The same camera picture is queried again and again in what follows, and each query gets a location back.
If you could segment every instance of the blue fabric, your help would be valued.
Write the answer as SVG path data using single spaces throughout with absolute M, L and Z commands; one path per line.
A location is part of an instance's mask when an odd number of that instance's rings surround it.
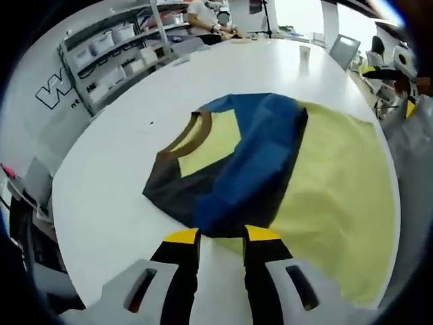
M 206 233 L 281 172 L 294 153 L 295 124 L 302 108 L 296 100 L 269 93 L 228 95 L 204 107 L 212 112 L 234 109 L 242 135 L 212 192 L 196 199 L 194 227 Z

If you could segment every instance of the logo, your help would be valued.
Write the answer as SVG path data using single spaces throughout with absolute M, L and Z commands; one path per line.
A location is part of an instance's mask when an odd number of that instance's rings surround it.
M 60 99 L 71 90 L 72 84 L 66 75 L 65 68 L 61 67 L 59 73 L 52 75 L 47 81 L 47 86 L 42 86 L 35 97 L 53 110 L 60 103 Z

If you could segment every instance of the table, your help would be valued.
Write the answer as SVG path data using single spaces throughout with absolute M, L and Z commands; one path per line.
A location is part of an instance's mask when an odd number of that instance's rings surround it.
M 149 259 L 165 236 L 185 229 L 141 193 L 155 154 L 183 130 L 190 112 L 228 93 L 279 93 L 373 122 L 390 166 L 397 248 L 397 179 L 374 113 L 320 47 L 307 45 L 309 63 L 300 64 L 299 45 L 228 41 L 193 53 L 190 62 L 166 66 L 129 89 L 81 135 L 55 175 L 53 214 L 66 269 L 85 305 L 134 261 Z M 240 256 L 202 238 L 198 283 L 191 324 L 252 323 Z

